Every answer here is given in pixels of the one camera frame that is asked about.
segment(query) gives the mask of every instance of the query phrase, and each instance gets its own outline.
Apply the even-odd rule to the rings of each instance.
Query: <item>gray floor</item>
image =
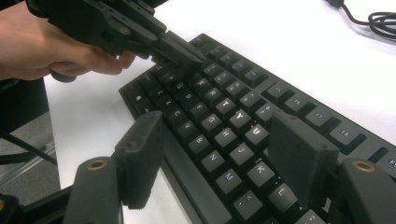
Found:
[[[46,113],[11,133],[24,142],[43,148],[56,158],[50,113]],[[24,152],[20,147],[0,139],[0,155]],[[27,205],[60,189],[58,169],[47,161],[35,158],[23,164],[0,166],[0,193],[16,196]]]

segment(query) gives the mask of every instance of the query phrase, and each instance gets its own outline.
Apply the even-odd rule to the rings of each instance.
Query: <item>cable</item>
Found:
[[[347,6],[344,4],[344,0],[326,0],[333,7],[341,7],[349,19],[358,24],[369,26],[370,29],[377,35],[385,37],[387,39],[396,40],[396,13],[394,12],[374,12],[369,15],[368,21],[358,21],[353,18]]]
[[[52,158],[50,155],[47,155],[45,152],[23,142],[21,139],[15,137],[15,136],[13,136],[9,133],[5,133],[0,130],[0,137],[4,138],[5,140],[7,140],[10,143],[15,144],[18,147],[25,149],[26,151],[33,152],[37,156],[41,157],[43,160],[49,161],[50,163],[58,166],[58,162],[54,158]]]

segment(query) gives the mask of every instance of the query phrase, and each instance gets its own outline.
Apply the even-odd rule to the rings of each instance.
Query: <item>hand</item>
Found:
[[[31,14],[24,2],[0,11],[0,80],[34,80],[50,69],[71,77],[89,71],[117,75],[133,60],[129,51],[116,58],[71,38]]]

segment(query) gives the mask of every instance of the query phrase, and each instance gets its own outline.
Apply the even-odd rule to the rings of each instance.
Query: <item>white desk surface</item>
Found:
[[[347,0],[366,21],[396,11],[394,0]],[[156,18],[186,40],[200,33],[268,69],[323,104],[396,145],[396,42],[349,21],[324,0],[170,0]],[[119,88],[153,65],[136,59],[116,77],[89,73],[69,84],[46,77],[61,186],[77,167],[109,156],[134,123]],[[125,223],[188,223],[163,173],[145,209],[124,209]]]

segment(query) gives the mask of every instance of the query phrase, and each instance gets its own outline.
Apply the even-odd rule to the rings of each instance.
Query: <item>black keyboard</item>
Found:
[[[120,89],[135,119],[163,112],[163,170],[192,223],[328,222],[328,207],[303,209],[267,158],[275,110],[336,145],[338,161],[359,158],[395,181],[396,147],[207,35],[189,82],[154,65]]]

